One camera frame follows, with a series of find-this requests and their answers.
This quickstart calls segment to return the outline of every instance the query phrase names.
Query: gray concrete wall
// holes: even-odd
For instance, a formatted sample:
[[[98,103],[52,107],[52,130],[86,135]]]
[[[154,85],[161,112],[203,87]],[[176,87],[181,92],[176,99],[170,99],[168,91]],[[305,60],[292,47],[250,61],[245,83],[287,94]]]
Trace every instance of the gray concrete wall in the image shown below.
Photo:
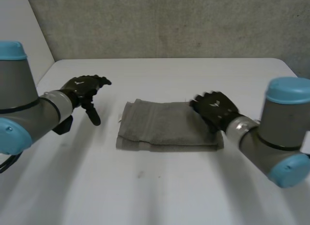
[[[310,77],[310,0],[29,0],[55,60],[272,57]]]

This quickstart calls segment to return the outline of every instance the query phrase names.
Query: white wall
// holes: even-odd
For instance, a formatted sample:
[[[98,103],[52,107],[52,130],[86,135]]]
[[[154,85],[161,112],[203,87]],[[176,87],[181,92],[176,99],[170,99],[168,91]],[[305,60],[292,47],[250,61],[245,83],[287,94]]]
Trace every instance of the white wall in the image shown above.
[[[0,0],[0,40],[23,44],[36,84],[54,63],[28,0]]]

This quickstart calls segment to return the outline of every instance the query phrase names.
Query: wall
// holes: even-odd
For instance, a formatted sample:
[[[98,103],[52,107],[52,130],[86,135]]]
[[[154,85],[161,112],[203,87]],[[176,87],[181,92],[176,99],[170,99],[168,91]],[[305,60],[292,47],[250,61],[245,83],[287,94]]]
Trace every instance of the wall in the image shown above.
[[[30,0],[55,60],[273,57],[310,77],[310,0]]]
[[[23,44],[36,84],[54,63],[28,0],[0,0],[0,40]]]

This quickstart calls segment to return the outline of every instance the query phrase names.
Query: blue joint cap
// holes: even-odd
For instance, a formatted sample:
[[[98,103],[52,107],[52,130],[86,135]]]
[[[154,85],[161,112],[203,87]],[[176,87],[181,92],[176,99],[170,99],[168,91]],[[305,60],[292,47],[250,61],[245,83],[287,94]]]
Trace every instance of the blue joint cap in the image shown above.
[[[32,138],[18,123],[0,118],[0,153],[17,155],[32,145]]]
[[[24,60],[27,55],[18,41],[0,41],[0,60]]]
[[[310,80],[299,77],[279,77],[270,81],[266,99],[286,105],[310,102]]]
[[[305,154],[295,154],[277,163],[267,176],[277,186],[289,188],[302,182],[309,172],[309,157]]]

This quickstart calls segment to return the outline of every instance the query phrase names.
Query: black mark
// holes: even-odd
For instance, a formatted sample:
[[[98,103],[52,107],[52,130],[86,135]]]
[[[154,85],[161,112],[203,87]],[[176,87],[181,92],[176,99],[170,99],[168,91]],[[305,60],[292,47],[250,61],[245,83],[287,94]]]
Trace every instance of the black mark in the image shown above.
[[[140,172],[138,173],[138,179],[143,178],[143,175],[144,175],[144,172],[143,172],[143,171],[140,171]]]

